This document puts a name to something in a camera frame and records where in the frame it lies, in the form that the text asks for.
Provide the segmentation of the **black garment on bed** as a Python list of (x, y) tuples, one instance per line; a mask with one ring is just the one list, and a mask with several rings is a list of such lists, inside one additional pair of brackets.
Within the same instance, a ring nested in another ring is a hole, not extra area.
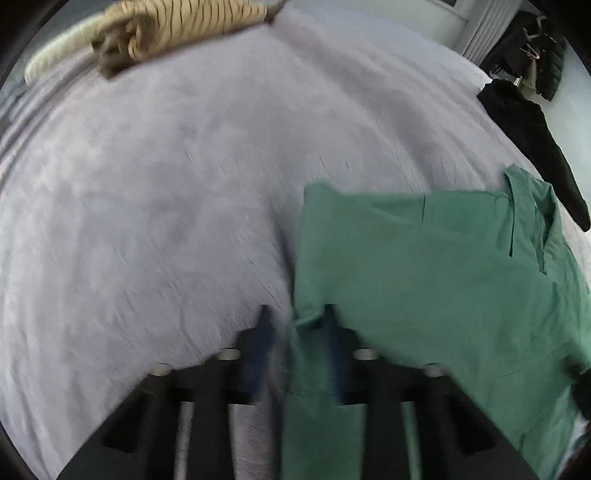
[(494, 79), (477, 95), (490, 118), (551, 184), (557, 198), (583, 232), (590, 230), (586, 201), (571, 167), (552, 136), (541, 107), (526, 99), (517, 86)]

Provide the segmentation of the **grey curtain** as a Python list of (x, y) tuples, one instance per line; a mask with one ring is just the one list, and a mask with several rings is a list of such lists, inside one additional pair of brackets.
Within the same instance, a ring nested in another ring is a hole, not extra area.
[(521, 0), (477, 1), (455, 51), (480, 65), (520, 10)]

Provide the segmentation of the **lavender plush bed blanket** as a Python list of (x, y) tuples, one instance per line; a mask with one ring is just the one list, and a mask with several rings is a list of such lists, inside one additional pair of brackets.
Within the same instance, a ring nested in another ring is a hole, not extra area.
[[(547, 183), (478, 100), (477, 67), (345, 13), (287, 7), (112, 80), (90, 62), (29, 88), (1, 137), (1, 423), (37, 479), (151, 367), (202, 363), (263, 305), (276, 340), (232, 459), (285, 479), (305, 188), (493, 192), (512, 166)], [(554, 196), (588, 286), (589, 237)]]

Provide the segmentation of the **beige striped folded garment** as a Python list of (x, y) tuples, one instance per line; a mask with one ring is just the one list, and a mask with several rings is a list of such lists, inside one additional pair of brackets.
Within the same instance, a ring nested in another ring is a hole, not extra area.
[(102, 14), (91, 39), (100, 73), (123, 70), (191, 43), (273, 21), (280, 1), (118, 1)]

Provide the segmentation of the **cream pillow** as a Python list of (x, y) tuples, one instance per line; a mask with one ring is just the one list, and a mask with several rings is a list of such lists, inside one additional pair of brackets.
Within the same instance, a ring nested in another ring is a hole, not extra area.
[(33, 84), (47, 70), (88, 47), (102, 18), (102, 12), (91, 15), (46, 42), (27, 63), (24, 70), (25, 84)]

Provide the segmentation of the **green work jacket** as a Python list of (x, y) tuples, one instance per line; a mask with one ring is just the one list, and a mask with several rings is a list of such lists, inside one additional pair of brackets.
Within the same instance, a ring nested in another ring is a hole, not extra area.
[(577, 416), (564, 362), (590, 360), (590, 291), (549, 184), (512, 166), (493, 192), (305, 188), (285, 479), (362, 474), (365, 410), (335, 400), (327, 305), (387, 359), (447, 365), (541, 478), (558, 473)]

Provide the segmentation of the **dark hanging clothes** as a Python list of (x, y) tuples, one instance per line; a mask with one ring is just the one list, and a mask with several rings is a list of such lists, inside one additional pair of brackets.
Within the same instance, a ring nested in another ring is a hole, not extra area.
[(547, 101), (556, 95), (564, 69), (567, 40), (545, 15), (520, 10), (480, 63), (488, 74), (504, 72), (530, 82)]

